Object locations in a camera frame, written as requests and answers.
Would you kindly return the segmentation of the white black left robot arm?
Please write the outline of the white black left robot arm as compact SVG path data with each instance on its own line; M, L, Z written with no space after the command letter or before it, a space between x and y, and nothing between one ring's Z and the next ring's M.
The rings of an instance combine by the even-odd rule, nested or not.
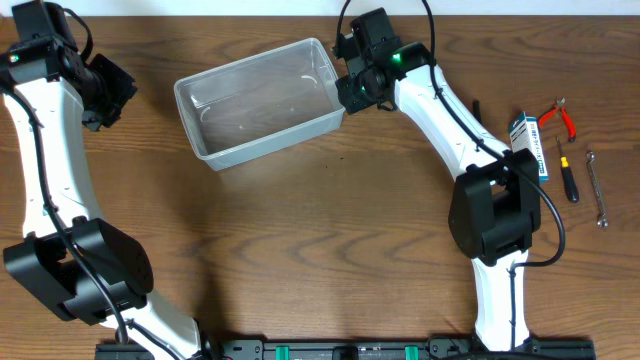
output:
M133 77L76 43L70 9L27 1L12 16L19 39L1 56L1 95L26 205L22 241L3 252L7 272L59 319L112 329L109 359L221 358L197 320L155 290L144 248L105 220L94 193L83 134L119 120Z

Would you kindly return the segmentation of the clear plastic container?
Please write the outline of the clear plastic container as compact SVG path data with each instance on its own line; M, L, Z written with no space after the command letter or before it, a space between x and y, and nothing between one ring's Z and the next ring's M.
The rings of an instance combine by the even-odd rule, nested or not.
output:
M196 157L220 171L340 128L336 80L307 38L182 78L174 95Z

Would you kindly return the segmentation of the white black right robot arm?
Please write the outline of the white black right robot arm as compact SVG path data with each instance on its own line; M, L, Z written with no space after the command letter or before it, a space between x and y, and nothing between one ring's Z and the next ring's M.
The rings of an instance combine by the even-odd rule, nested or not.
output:
M458 99L435 56L420 42L404 43L378 8L337 34L334 55L347 73L335 85L350 114L375 106L407 115L425 134L454 181L448 226L472 262L478 312L474 332L489 351L514 351L529 338L520 264L540 227L540 201L529 176L527 149L512 151Z

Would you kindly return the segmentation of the white blue cardboard box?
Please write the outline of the white blue cardboard box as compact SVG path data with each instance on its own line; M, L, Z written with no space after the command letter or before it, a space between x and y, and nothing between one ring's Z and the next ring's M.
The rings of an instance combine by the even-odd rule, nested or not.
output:
M513 152L528 149L532 153L538 164L539 181L545 183L549 173L537 119L525 112L520 113L509 125L509 138Z

